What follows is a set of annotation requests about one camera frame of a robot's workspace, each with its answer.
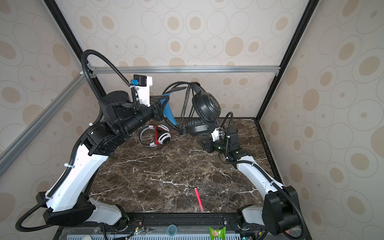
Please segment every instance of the blue tape roll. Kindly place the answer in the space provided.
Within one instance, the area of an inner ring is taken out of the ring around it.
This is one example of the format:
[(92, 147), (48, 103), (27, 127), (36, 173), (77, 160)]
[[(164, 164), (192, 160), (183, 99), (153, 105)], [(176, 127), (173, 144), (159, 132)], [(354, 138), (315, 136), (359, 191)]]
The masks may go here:
[(174, 237), (177, 234), (177, 227), (174, 224), (171, 224), (167, 228), (167, 234), (170, 237)]

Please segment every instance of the headphones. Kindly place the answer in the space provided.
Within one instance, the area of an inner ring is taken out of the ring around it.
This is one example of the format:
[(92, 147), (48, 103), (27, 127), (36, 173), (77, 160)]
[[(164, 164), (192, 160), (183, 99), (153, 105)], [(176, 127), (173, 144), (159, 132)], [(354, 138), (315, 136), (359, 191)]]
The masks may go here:
[[(155, 141), (151, 142), (149, 145), (146, 145), (142, 141), (142, 135), (144, 134), (145, 131), (150, 130), (150, 129), (155, 130), (155, 137), (154, 137)], [(140, 143), (146, 147), (156, 147), (159, 144), (161, 144), (161, 145), (167, 144), (170, 142), (169, 128), (167, 128), (163, 124), (158, 125), (158, 126), (149, 125), (148, 127), (141, 130), (140, 135), (139, 135), (139, 140), (140, 140)]]
[(197, 136), (212, 133), (216, 128), (216, 120), (221, 113), (221, 107), (212, 94), (207, 93), (199, 83), (193, 84), (196, 93), (192, 98), (192, 105), (200, 116), (197, 119), (188, 120), (185, 124), (185, 133)]

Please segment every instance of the black frame rail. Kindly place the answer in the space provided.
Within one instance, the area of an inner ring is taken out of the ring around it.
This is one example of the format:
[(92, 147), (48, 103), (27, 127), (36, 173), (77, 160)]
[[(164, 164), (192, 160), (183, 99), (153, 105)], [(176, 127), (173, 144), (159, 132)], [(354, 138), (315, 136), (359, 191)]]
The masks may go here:
[(306, 29), (312, 15), (313, 15), (314, 11), (315, 11), (318, 3), (319, 3), (319, 0), (309, 0), (308, 5), (305, 8), (304, 13), (300, 19), (299, 25), (297, 26), (296, 31), (293, 34), (291, 42), (289, 43), (289, 46), (287, 48), (287, 51), (285, 52), (284, 57), (281, 61), (280, 71), (277, 74), (277, 76), (274, 77), (274, 79), (271, 83), (271, 86), (270, 86), (270, 88), (269, 88), (269, 90), (268, 90), (268, 92), (267, 92), (267, 94), (263, 100), (263, 103), (262, 103), (260, 110), (257, 113), (256, 119), (255, 119), (257, 131), (258, 131), (258, 133), (260, 135), (260, 139), (263, 143), (263, 147), (265, 149), (265, 153), (266, 153), (266, 156), (268, 158), (268, 162), (271, 165), (271, 169), (272, 169), (273, 174), (275, 175), (275, 179), (280, 181), (280, 182), (281, 182), (281, 177), (280, 177), (279, 172), (277, 171), (277, 166), (276, 166), (275, 160), (273, 159), (273, 156), (271, 154), (271, 150), (269, 149), (268, 143), (265, 139), (263, 130), (262, 130), (261, 125), (260, 125), (260, 120), (263, 117), (263, 114), (264, 114), (269, 102), (271, 101), (271, 98), (272, 98), (272, 96), (273, 96), (273, 94), (277, 88), (277, 85), (279, 84), (282, 76), (285, 73), (285, 70), (289, 64), (289, 61), (291, 60), (293, 53), (296, 50), (296, 47), (299, 44), (300, 39), (301, 39), (303, 33), (305, 32), (305, 29)]
[[(51, 12), (53, 18), (56, 20), (57, 25), (59, 26), (60, 30), (64, 34), (65, 38), (67, 39), (69, 45), (71, 46), (72, 50), (76, 54), (76, 57), (81, 59), (81, 54), (83, 53), (83, 50), (81, 49), (79, 43), (76, 40), (76, 37), (74, 36), (72, 30), (70, 29), (67, 21), (65, 20), (63, 14), (61, 13), (57, 3), (55, 0), (44, 0), (45, 4), (47, 5), (49, 11)], [(104, 97), (106, 95), (103, 86), (101, 85), (98, 78), (95, 76), (92, 78), (93, 83), (96, 86), (97, 91), (99, 94)]]

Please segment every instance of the black headphones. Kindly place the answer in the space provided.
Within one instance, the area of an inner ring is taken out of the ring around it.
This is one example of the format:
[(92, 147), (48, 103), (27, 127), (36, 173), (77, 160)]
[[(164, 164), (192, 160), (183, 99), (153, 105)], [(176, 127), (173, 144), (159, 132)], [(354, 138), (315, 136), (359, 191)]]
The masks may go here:
[(199, 83), (194, 83), (192, 89), (196, 93), (192, 98), (192, 105), (200, 118), (188, 120), (185, 133), (192, 136), (212, 133), (216, 128), (221, 107), (215, 97), (207, 93)]

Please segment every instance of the ventilation grille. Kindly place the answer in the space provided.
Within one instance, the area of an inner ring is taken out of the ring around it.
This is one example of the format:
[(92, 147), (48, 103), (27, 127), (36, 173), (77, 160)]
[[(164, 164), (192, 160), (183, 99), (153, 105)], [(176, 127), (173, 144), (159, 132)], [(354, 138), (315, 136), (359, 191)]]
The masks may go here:
[[(67, 240), (82, 240), (84, 235), (68, 235)], [(108, 236), (108, 240), (113, 240), (119, 237), (126, 237), (125, 234), (115, 234)], [(102, 234), (91, 234), (92, 240), (104, 240)], [(170, 237), (166, 234), (147, 234), (144, 236), (138, 235), (130, 237), (129, 240), (210, 240), (209, 234), (177, 234), (175, 237)], [(225, 240), (240, 240), (240, 234), (227, 233)]]

